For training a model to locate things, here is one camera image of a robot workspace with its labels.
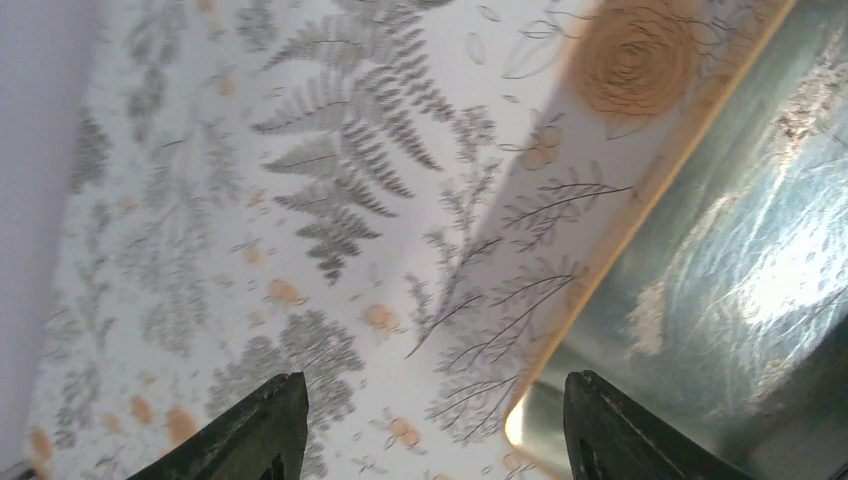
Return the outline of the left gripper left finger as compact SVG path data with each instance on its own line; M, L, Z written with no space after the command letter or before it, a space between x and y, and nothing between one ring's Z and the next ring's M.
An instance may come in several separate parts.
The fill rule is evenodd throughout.
M309 401L301 372L279 374L132 477L299 479Z

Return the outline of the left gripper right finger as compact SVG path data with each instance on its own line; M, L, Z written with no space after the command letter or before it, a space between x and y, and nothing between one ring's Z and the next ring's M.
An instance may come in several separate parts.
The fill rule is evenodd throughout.
M564 383L563 432L575 479L748 479L591 370Z

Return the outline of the gold tin with dark pieces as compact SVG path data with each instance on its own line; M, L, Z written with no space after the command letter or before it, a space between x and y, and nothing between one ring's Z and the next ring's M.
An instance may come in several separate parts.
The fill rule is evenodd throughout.
M847 5L798 1L600 277L505 435L571 477L590 370L755 479L847 475Z

